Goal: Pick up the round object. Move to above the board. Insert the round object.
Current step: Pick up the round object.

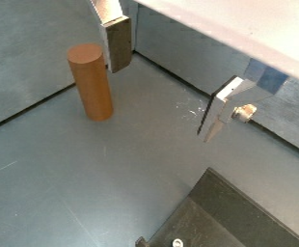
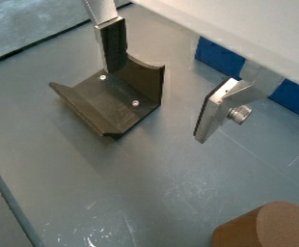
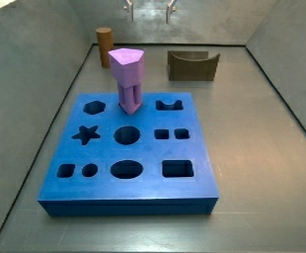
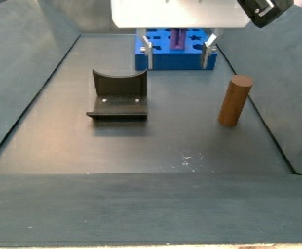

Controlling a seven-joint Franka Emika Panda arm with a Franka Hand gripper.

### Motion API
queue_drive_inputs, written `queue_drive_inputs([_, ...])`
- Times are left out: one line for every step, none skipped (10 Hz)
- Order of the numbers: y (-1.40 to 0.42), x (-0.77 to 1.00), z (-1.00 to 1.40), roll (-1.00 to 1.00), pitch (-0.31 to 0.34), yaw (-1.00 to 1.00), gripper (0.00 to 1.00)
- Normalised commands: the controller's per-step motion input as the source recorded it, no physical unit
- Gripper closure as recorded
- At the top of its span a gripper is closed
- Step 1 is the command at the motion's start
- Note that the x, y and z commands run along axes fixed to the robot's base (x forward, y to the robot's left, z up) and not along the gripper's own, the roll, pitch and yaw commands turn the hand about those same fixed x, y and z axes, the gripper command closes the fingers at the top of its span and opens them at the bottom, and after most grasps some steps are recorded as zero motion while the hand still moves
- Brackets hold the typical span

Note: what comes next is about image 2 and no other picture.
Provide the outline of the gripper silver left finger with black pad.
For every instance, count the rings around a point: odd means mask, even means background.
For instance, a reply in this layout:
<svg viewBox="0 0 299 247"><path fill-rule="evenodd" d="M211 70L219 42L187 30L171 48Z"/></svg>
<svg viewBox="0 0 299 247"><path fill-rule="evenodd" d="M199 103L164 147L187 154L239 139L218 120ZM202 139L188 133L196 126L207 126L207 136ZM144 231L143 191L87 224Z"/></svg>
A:
<svg viewBox="0 0 299 247"><path fill-rule="evenodd" d="M128 61L126 20L118 14L114 0L83 0L83 4L94 22L106 71L114 73Z"/></svg>

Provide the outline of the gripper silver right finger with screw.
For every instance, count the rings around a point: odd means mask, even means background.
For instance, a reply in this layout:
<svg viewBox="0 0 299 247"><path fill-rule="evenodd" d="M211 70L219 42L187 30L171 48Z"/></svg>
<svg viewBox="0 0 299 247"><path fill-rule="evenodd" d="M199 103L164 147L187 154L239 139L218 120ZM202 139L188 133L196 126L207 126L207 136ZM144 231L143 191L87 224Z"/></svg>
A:
<svg viewBox="0 0 299 247"><path fill-rule="evenodd" d="M251 114L250 102L270 96L284 77L255 62L246 61L240 80L230 78L206 96L194 130L195 139L203 143L228 120L242 124Z"/></svg>

